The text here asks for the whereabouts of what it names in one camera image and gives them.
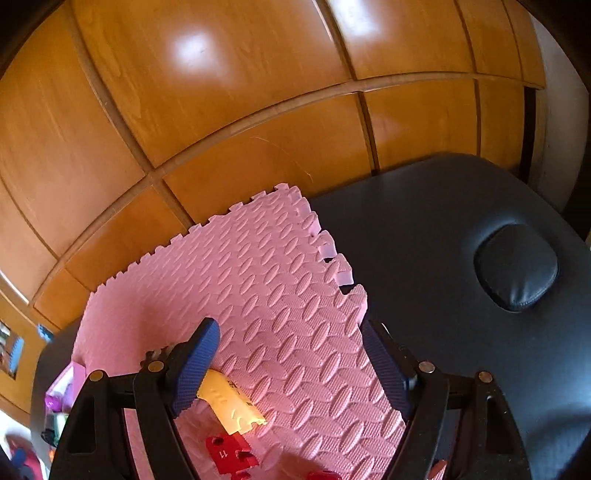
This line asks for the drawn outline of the yellow plastic piece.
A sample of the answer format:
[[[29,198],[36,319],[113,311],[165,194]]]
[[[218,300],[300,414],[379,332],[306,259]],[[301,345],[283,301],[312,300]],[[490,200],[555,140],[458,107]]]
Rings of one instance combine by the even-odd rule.
[[[243,435],[267,423],[252,400],[231,379],[214,369],[205,373],[197,390],[197,399],[207,402],[229,435]]]

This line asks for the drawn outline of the red puzzle piece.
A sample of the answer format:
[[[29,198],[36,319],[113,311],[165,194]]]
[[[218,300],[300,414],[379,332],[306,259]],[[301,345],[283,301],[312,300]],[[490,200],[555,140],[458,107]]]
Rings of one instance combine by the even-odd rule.
[[[249,443],[239,433],[207,437],[205,447],[218,473],[230,479],[250,479],[249,470],[259,466]]]

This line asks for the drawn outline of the red cylinder bottle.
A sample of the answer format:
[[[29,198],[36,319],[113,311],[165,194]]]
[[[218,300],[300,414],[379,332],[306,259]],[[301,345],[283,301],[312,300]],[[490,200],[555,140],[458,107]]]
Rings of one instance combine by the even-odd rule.
[[[305,480],[342,480],[342,477],[340,474],[329,470],[317,470],[308,473]]]

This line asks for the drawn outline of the dark brown massage brush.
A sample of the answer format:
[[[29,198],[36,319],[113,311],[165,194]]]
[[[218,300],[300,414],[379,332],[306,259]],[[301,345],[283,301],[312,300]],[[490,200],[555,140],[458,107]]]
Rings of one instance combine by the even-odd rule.
[[[154,361],[161,361],[162,363],[169,362],[177,356],[177,353],[180,350],[181,346],[179,344],[174,344],[161,349],[147,351],[144,358],[140,361],[140,367],[143,368]]]

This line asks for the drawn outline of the purple perforated dome toy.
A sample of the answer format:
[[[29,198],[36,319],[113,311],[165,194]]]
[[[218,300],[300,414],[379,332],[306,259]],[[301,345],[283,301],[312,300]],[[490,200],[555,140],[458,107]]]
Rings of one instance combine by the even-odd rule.
[[[44,405],[47,412],[60,413],[63,408],[63,397],[60,394],[46,394]]]

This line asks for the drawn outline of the pink foam puzzle mat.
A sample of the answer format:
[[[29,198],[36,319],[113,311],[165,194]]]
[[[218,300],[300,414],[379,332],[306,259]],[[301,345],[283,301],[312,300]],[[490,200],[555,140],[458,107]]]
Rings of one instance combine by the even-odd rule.
[[[72,358],[136,372],[148,351],[221,328],[212,366],[264,423],[245,434],[256,479],[329,470],[379,479],[405,423],[363,348],[365,289],[297,187],[280,184],[194,226],[91,295]]]

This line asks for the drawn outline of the pink white shallow tray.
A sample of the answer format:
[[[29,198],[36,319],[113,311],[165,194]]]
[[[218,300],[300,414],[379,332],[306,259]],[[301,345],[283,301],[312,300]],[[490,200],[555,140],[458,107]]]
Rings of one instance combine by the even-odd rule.
[[[41,438],[49,445],[50,460],[53,460],[68,416],[85,379],[85,366],[71,361],[45,392],[45,416]]]

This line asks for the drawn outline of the wooden door with shelves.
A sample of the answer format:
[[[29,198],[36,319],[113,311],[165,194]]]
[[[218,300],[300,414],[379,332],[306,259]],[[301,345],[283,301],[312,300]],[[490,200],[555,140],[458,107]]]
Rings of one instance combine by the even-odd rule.
[[[47,345],[40,325],[51,333],[59,330],[1,277],[1,409],[25,425],[30,423],[37,363]]]

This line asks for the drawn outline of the wooden wall cabinet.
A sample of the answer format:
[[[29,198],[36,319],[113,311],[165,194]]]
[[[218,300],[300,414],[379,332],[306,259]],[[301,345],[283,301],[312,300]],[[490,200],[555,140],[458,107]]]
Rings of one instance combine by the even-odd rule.
[[[1,54],[1,291],[77,319],[103,281],[280,182],[540,137],[517,1],[47,1]]]

